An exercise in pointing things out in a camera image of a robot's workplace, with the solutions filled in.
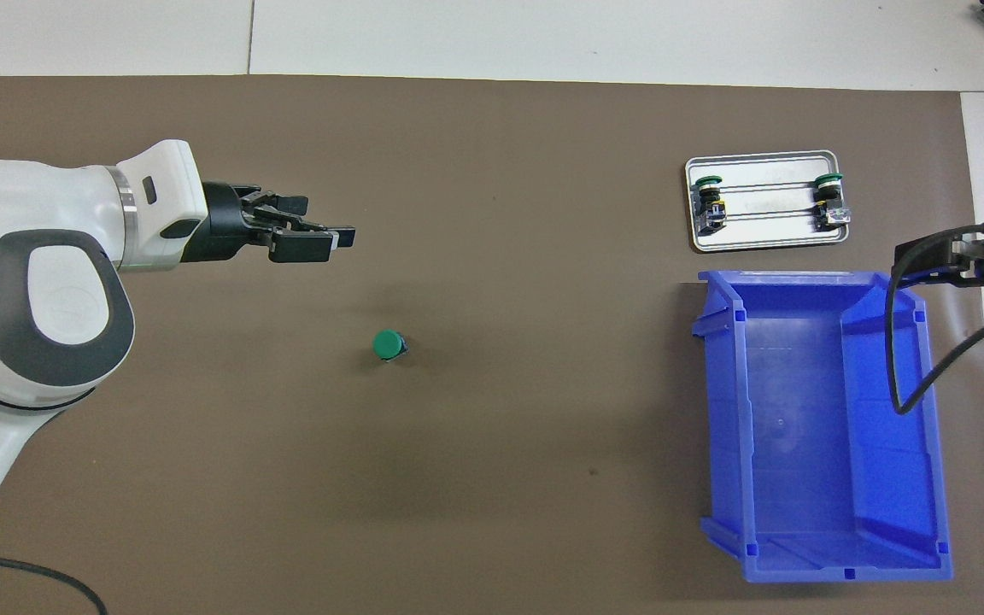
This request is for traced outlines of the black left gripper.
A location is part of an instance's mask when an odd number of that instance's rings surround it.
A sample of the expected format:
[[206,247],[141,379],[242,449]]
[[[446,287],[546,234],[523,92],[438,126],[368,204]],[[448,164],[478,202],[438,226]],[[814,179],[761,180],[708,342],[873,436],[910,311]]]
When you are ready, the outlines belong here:
[[[259,185],[204,182],[202,188],[207,217],[184,246],[187,262],[227,261],[245,245],[265,248],[269,225],[301,225],[308,213],[307,197],[282,196]],[[276,229],[270,236],[270,261],[327,262],[335,250],[352,248],[355,234],[351,226]]]

